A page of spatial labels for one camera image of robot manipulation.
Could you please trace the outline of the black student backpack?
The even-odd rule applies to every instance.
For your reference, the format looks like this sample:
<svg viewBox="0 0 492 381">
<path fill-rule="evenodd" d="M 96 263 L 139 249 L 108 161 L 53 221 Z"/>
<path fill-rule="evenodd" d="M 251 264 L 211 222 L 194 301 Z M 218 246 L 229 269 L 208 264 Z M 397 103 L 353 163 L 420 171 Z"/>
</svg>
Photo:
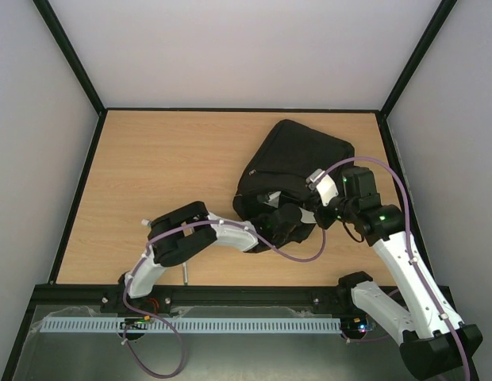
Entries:
<svg viewBox="0 0 492 381">
<path fill-rule="evenodd" d="M 288 203 L 311 211 L 309 200 L 319 194 L 308 188 L 306 178 L 318 168 L 324 171 L 354 155 L 354 146 L 345 140 L 296 121 L 281 120 L 244 169 L 233 198 L 233 209 L 243 221 Z M 281 191 L 278 208 L 258 201 L 259 195 L 273 191 Z"/>
</svg>

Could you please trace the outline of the white fabric pouch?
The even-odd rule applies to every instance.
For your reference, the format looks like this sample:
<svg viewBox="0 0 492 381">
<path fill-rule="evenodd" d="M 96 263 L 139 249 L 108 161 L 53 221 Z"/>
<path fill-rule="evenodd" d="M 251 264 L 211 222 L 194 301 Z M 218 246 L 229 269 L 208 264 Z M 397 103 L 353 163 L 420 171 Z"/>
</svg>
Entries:
<svg viewBox="0 0 492 381">
<path fill-rule="evenodd" d="M 257 199 L 259 202 L 262 202 L 267 206 L 278 208 L 280 196 L 281 196 L 281 191 L 273 191 L 267 194 L 261 194 L 257 197 Z"/>
</svg>

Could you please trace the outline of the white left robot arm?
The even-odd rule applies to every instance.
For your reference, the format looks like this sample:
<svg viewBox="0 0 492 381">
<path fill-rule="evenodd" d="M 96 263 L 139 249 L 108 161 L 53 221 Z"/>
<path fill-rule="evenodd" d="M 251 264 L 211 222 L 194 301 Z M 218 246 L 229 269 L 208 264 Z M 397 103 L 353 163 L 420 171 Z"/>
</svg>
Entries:
<svg viewBox="0 0 492 381">
<path fill-rule="evenodd" d="M 301 243 L 313 230 L 312 225 L 305 227 L 302 217 L 302 209 L 290 203 L 250 221 L 219 217 L 200 201 L 178 208 L 150 223 L 139 261 L 124 274 L 126 294 L 131 299 L 147 296 L 167 268 L 187 262 L 213 244 L 258 253 Z"/>
</svg>

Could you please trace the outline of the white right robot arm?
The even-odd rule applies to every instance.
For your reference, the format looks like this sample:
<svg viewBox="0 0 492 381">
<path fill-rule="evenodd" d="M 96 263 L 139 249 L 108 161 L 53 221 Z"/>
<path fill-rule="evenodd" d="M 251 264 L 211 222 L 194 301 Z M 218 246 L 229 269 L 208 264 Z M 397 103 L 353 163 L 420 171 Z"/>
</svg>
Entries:
<svg viewBox="0 0 492 381">
<path fill-rule="evenodd" d="M 373 172 L 366 167 L 345 170 L 342 194 L 321 169 L 306 182 L 321 200 L 315 209 L 317 222 L 353 225 L 386 265 L 405 303 L 400 306 L 369 275 L 355 273 L 340 279 L 340 305 L 349 311 L 359 308 L 381 325 L 416 379 L 455 368 L 462 368 L 464 378 L 471 379 L 469 361 L 482 334 L 477 325 L 464 323 L 440 291 L 420 257 L 409 217 L 395 205 L 382 204 Z"/>
</svg>

